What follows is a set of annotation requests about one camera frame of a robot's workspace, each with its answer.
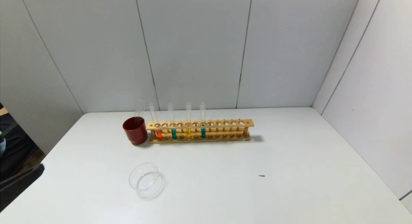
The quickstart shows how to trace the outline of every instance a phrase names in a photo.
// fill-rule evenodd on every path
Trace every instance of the black chair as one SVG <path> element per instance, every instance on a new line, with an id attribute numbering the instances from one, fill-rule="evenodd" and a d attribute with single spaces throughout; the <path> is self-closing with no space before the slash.
<path id="1" fill-rule="evenodd" d="M 44 166 L 39 164 L 0 182 L 0 212 L 37 180 L 43 174 L 43 171 Z"/>

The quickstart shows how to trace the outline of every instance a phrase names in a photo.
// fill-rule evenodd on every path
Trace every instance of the wooden test tube rack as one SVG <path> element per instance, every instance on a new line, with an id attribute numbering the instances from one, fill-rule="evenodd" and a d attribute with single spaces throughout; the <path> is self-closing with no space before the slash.
<path id="1" fill-rule="evenodd" d="M 146 130 L 151 131 L 149 143 L 182 143 L 182 142 L 216 142 L 216 141 L 244 141 L 250 140 L 249 127 L 254 127 L 251 119 L 209 120 L 205 126 L 201 121 L 192 121 L 190 126 L 184 121 L 175 122 L 150 122 Z M 190 138 L 187 138 L 187 129 L 190 127 Z M 206 138 L 201 137 L 202 128 L 206 129 Z M 177 139 L 172 138 L 172 129 L 176 129 Z M 158 138 L 156 131 L 162 131 L 162 139 Z"/>

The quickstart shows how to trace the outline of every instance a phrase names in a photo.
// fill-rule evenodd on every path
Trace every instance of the glass petri dish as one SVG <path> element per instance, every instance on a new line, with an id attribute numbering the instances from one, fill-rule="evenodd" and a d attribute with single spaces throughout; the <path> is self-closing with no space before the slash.
<path id="1" fill-rule="evenodd" d="M 143 198 L 154 198 L 163 189 L 163 177 L 152 163 L 143 163 L 133 169 L 129 176 L 129 185 Z"/>

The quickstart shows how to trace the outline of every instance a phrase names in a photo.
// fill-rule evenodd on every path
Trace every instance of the white table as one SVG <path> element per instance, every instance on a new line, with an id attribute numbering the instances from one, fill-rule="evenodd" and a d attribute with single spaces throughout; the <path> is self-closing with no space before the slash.
<path id="1" fill-rule="evenodd" d="M 132 115 L 84 115 L 44 159 L 43 175 L 0 213 L 0 223 L 412 223 L 312 108 L 208 110 L 207 119 L 253 119 L 252 140 L 143 147 L 131 145 L 122 129 Z M 158 116 L 167 120 L 167 112 Z M 151 121 L 148 112 L 144 117 Z M 128 185 L 143 162 L 167 179 L 151 201 Z"/>

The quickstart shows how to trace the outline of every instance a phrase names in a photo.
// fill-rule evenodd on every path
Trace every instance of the colored liquid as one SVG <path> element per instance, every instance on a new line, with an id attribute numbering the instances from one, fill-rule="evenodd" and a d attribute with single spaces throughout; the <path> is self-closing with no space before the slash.
<path id="1" fill-rule="evenodd" d="M 186 138 L 190 139 L 192 135 L 190 134 L 190 128 L 186 129 Z"/>
<path id="2" fill-rule="evenodd" d="M 157 139 L 163 139 L 162 130 L 156 130 Z"/>
<path id="3" fill-rule="evenodd" d="M 176 133 L 176 129 L 172 129 L 172 139 L 177 139 L 178 135 Z"/>
<path id="4" fill-rule="evenodd" d="M 202 128 L 202 138 L 206 138 L 206 128 Z"/>

